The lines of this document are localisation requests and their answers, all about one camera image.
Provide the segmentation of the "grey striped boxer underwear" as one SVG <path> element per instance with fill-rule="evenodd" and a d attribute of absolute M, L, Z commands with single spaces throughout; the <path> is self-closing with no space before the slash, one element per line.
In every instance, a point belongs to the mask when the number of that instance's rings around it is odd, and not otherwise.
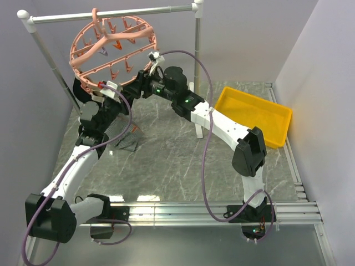
<path fill-rule="evenodd" d="M 105 131 L 108 138 L 111 140 L 120 135 L 127 127 L 128 122 L 128 116 L 118 115 Z M 117 149 L 134 152 L 138 147 L 139 141 L 143 138 L 143 135 L 142 130 L 132 121 L 126 132 L 115 141 L 112 141 L 110 145 Z"/>

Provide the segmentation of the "pink round clip hanger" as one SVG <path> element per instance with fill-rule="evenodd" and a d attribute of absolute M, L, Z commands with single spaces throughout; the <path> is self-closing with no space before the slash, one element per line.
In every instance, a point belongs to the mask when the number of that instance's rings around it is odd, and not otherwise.
<path fill-rule="evenodd" d="M 112 18 L 110 19 L 110 23 L 111 25 L 116 27 L 116 32 L 124 31 L 126 25 L 130 27 L 136 26 L 136 21 L 129 18 L 125 18 L 125 19 Z M 130 57 L 127 61 L 121 61 L 119 63 L 112 65 L 110 68 L 106 67 L 99 72 L 88 75 L 87 79 L 94 84 L 94 86 L 91 89 L 86 88 L 85 84 L 80 80 L 81 87 L 86 92 L 88 93 L 90 92 L 92 96 L 95 95 L 97 97 L 100 97 L 102 95 L 100 93 L 100 89 L 98 88 L 98 83 L 100 81 L 112 81 L 120 86 L 131 83 L 136 78 L 138 71 L 148 70 L 151 67 L 151 62 L 148 58 L 146 58 L 146 55 L 149 54 L 150 52 L 155 52 L 158 49 L 157 37 L 156 37 L 156 42 L 157 42 L 156 48 L 148 49 L 142 53 L 135 54 L 134 56 Z M 105 54 L 99 52 L 94 53 L 94 55 L 90 57 L 84 64 L 78 66 L 79 72 L 81 73 L 87 72 L 92 70 L 93 68 L 99 67 L 108 62 L 112 62 L 115 59 L 118 59 L 124 55 L 132 53 L 140 48 L 149 45 L 150 42 L 147 38 L 139 38 L 136 39 L 135 43 L 131 43 L 127 40 L 121 40 L 120 44 L 121 44 L 121 49 L 117 49 L 112 44 L 108 44 L 105 46 L 105 50 L 106 50 Z"/>

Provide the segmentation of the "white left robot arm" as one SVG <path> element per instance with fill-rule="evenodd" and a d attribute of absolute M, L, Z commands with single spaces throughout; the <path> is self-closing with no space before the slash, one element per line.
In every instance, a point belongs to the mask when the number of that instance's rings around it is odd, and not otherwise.
<path fill-rule="evenodd" d="M 79 135 L 69 160 L 40 194 L 31 194 L 25 201 L 27 237 L 67 243 L 76 228 L 87 221 L 115 221 L 107 196 L 89 194 L 79 203 L 71 200 L 107 145 L 127 131 L 125 127 L 112 137 L 107 135 L 119 114 L 132 116 L 131 102 L 123 94 L 119 98 L 107 97 L 102 104 L 89 101 L 82 106 Z"/>

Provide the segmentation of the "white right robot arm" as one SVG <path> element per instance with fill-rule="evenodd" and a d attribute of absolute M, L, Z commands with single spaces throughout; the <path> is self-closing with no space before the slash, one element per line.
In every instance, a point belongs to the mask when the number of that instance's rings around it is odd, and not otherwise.
<path fill-rule="evenodd" d="M 242 177 L 244 203 L 238 210 L 225 213 L 222 222 L 261 222 L 274 216 L 262 179 L 267 150 L 261 129 L 242 126 L 215 110 L 189 89 L 183 70 L 177 66 L 166 68 L 162 75 L 141 70 L 131 83 L 122 87 L 122 92 L 131 100 L 151 95 L 169 100 L 177 115 L 229 145 L 234 152 L 232 167 Z"/>

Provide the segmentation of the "black underwear white waistband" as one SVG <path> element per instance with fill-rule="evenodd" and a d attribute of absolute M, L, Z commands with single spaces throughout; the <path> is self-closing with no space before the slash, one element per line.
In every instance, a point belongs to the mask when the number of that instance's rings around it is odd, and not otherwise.
<path fill-rule="evenodd" d="M 81 87 L 81 82 L 79 79 L 74 78 L 74 83 L 73 83 L 73 94 L 76 97 L 78 101 L 80 101 L 83 104 L 86 104 L 89 101 L 94 101 L 92 99 L 92 95 L 89 92 L 86 92 L 82 87 Z"/>

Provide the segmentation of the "silver clothes rack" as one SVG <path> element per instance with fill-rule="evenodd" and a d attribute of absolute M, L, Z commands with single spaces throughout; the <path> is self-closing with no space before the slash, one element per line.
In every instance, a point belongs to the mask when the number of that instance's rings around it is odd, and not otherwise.
<path fill-rule="evenodd" d="M 141 8 L 141 9 L 127 9 L 119 11 L 104 11 L 100 12 L 97 9 L 93 9 L 90 13 L 76 13 L 76 14 L 62 14 L 53 16 L 31 16 L 27 11 L 21 9 L 17 12 L 17 17 L 22 21 L 28 33 L 31 34 L 38 48 L 43 54 L 47 64 L 51 68 L 53 74 L 57 78 L 58 82 L 64 89 L 68 98 L 72 101 L 73 106 L 77 109 L 79 107 L 75 100 L 73 93 L 70 92 L 67 83 L 65 82 L 61 72 L 57 68 L 49 50 L 43 43 L 36 28 L 36 24 L 54 23 L 54 22 L 66 22 L 66 21 L 81 21 L 85 19 L 91 19 L 92 22 L 88 26 L 84 27 L 73 41 L 73 45 L 70 49 L 69 64 L 72 67 L 76 78 L 81 80 L 86 88 L 91 89 L 94 84 L 87 79 L 87 76 L 102 69 L 119 63 L 121 61 L 127 61 L 135 54 L 142 53 L 148 49 L 157 47 L 156 36 L 154 34 L 153 27 L 145 20 L 141 19 L 141 15 L 147 14 L 163 14 L 174 12 L 194 12 L 195 14 L 195 53 L 193 55 L 195 60 L 200 58 L 200 24 L 202 19 L 203 1 L 194 1 L 191 4 L 184 6 L 166 6 L 155 8 Z M 136 26 L 125 26 L 124 31 L 116 32 L 116 27 L 111 25 L 110 19 L 112 18 L 129 18 L 136 21 Z M 140 48 L 132 53 L 124 55 L 118 59 L 108 62 L 104 65 L 93 68 L 87 72 L 79 72 L 78 66 L 84 64 L 94 53 L 99 52 L 106 53 L 105 46 L 112 44 L 117 49 L 121 49 L 121 40 L 127 40 L 131 43 L 135 43 L 136 39 L 147 38 L 150 42 L 149 45 Z"/>

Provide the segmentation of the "yellow plastic tray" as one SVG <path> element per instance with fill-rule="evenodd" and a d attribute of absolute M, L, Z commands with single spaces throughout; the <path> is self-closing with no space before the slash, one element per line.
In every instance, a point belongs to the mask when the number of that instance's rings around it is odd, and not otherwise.
<path fill-rule="evenodd" d="M 234 122 L 262 130 L 266 146 L 278 149 L 286 143 L 292 109 L 243 91 L 224 87 L 215 109 Z"/>

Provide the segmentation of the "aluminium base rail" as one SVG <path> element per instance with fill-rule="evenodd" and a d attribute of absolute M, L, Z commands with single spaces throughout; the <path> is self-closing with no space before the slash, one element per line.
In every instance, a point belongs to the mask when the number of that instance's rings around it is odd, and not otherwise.
<path fill-rule="evenodd" d="M 239 224 L 304 225 L 322 224 L 318 206 L 312 202 L 268 204 L 260 213 L 239 212 L 241 205 L 216 202 L 213 219 L 202 203 L 113 202 L 110 207 L 99 199 L 69 205 L 62 199 L 50 199 L 35 220 L 36 226 L 60 230 L 78 226 L 111 227 L 129 223 L 137 226 L 212 226 Z"/>

